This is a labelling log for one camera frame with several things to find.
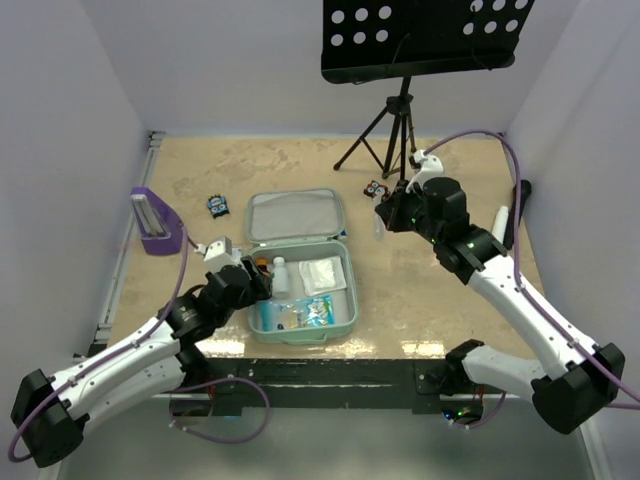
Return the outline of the black microphone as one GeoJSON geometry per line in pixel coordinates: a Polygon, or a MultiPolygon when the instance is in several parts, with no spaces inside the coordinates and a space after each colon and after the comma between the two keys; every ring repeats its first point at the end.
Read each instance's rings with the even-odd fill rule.
{"type": "Polygon", "coordinates": [[[511,250],[514,242],[514,224],[520,225],[526,202],[531,196],[532,184],[529,180],[522,179],[520,181],[520,190],[516,187],[512,189],[512,203],[509,208],[507,223],[502,244],[507,250],[511,250]]]}

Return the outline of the blue owl toy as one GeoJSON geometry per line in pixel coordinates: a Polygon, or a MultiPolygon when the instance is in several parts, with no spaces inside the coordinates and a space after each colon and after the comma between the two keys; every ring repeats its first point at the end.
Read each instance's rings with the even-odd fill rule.
{"type": "Polygon", "coordinates": [[[227,199],[223,195],[210,196],[206,202],[207,209],[214,219],[230,213],[227,199]]]}

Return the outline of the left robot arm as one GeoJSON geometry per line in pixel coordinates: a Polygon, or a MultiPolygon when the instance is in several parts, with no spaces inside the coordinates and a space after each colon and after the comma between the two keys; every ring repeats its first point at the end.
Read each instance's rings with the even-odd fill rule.
{"type": "Polygon", "coordinates": [[[24,376],[10,414],[16,427],[10,462],[53,466],[109,415],[159,393],[200,390],[207,361],[198,342],[224,327],[235,312],[272,295],[270,276],[250,256],[205,278],[102,352],[52,375],[36,369],[24,376]]]}

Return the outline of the white plastic bottle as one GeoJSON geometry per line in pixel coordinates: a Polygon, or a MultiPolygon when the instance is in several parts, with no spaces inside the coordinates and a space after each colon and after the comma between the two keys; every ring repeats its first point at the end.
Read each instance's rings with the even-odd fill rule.
{"type": "Polygon", "coordinates": [[[289,273],[283,257],[273,258],[272,294],[274,298],[286,298],[291,290],[289,273]]]}

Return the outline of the amber medicine bottle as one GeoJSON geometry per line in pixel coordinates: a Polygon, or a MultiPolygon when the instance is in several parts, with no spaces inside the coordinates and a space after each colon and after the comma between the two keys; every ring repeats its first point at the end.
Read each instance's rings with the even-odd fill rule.
{"type": "Polygon", "coordinates": [[[271,272],[268,268],[268,262],[265,258],[256,258],[255,262],[256,262],[256,266],[262,272],[263,275],[267,277],[271,276],[271,272]]]}

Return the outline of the red owl toy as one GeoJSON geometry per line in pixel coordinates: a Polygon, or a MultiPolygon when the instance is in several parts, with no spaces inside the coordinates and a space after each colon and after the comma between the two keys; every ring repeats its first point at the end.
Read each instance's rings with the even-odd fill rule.
{"type": "Polygon", "coordinates": [[[379,183],[378,181],[371,180],[363,190],[363,194],[371,199],[381,197],[385,201],[389,195],[389,189],[386,185],[379,183]]]}

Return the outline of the zip bag with plasters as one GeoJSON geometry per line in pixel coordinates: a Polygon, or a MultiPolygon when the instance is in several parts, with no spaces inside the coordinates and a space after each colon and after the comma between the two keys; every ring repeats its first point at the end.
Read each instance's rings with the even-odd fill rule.
{"type": "Polygon", "coordinates": [[[374,238],[377,241],[381,242],[384,239],[384,234],[386,231],[384,222],[381,218],[376,217],[374,219],[373,224],[374,224],[374,238]]]}

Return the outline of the mint green medicine case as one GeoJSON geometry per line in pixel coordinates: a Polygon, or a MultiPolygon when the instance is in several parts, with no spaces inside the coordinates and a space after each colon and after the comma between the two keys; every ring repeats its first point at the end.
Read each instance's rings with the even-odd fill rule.
{"type": "Polygon", "coordinates": [[[254,195],[248,203],[250,255],[266,262],[272,297],[249,309],[261,343],[322,345],[350,334],[359,315],[351,255],[341,241],[345,212],[330,188],[254,195]]]}

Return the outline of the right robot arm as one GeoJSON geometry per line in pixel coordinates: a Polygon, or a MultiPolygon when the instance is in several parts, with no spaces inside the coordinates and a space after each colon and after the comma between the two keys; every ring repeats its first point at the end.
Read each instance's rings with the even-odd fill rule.
{"type": "Polygon", "coordinates": [[[374,211],[389,232],[414,232],[436,259],[487,300],[533,351],[525,360],[469,340],[450,351],[445,379],[459,393],[477,384],[529,401],[553,430],[569,434],[611,404],[626,358],[600,346],[560,315],[522,275],[489,231],[473,224],[458,181],[435,177],[422,187],[401,180],[374,211]]]}

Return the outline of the purple metronome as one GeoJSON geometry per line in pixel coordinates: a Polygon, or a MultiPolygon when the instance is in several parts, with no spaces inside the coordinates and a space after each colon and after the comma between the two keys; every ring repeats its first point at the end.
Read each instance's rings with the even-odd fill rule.
{"type": "Polygon", "coordinates": [[[134,187],[130,201],[147,255],[170,256],[182,250],[179,215],[148,187],[134,187]]]}

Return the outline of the white microphone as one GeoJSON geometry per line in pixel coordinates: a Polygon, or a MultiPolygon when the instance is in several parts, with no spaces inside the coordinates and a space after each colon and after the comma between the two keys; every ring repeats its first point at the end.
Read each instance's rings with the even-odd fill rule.
{"type": "Polygon", "coordinates": [[[508,219],[509,219],[509,208],[506,205],[500,206],[495,215],[494,223],[491,230],[492,235],[500,243],[504,241],[508,219]]]}

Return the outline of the white gauze packet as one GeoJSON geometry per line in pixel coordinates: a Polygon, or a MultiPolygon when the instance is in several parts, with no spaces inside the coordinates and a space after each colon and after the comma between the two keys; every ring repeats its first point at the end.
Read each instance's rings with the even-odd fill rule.
{"type": "Polygon", "coordinates": [[[301,261],[298,270],[307,296],[313,297],[347,287],[339,256],[301,261]]]}

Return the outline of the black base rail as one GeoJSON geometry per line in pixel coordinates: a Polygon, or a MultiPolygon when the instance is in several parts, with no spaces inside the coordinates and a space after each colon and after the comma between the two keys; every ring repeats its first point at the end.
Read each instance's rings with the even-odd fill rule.
{"type": "Polygon", "coordinates": [[[258,384],[272,408],[399,409],[439,414],[443,404],[471,398],[478,387],[447,380],[443,359],[268,359],[211,358],[209,371],[186,381],[227,383],[210,390],[167,394],[178,416],[239,416],[264,405],[261,395],[241,383],[258,384]]]}

